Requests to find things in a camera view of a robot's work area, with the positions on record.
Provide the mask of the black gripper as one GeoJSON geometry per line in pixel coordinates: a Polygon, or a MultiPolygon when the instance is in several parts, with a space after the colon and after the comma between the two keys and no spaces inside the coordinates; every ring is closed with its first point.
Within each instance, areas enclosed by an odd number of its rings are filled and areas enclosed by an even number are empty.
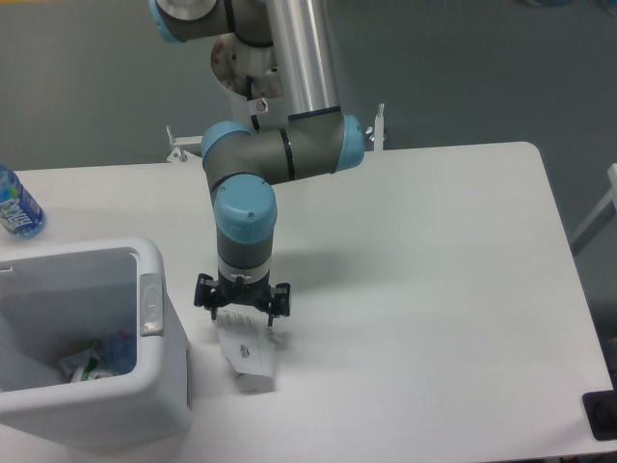
{"type": "Polygon", "coordinates": [[[200,273],[197,278],[194,306],[210,312],[212,321],[216,321],[218,310],[228,304],[251,306],[268,315],[267,326],[272,327],[274,320],[290,316],[291,286],[281,283],[270,286],[269,278],[252,283],[232,282],[221,278],[220,282],[210,275],[200,273]]]}

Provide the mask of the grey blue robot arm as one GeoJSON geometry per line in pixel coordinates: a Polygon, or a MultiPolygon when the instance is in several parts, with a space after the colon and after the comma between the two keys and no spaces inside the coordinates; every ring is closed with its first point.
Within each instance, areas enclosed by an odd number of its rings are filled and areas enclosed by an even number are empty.
{"type": "Polygon", "coordinates": [[[153,1],[170,42],[214,38],[212,71],[244,98],[247,121],[220,122],[201,138],[217,233],[218,273],[198,277],[194,303],[230,304],[275,319],[291,288],[269,282],[278,216],[274,186],[360,165],[357,118],[341,112],[324,6],[319,1],[153,1]]]}

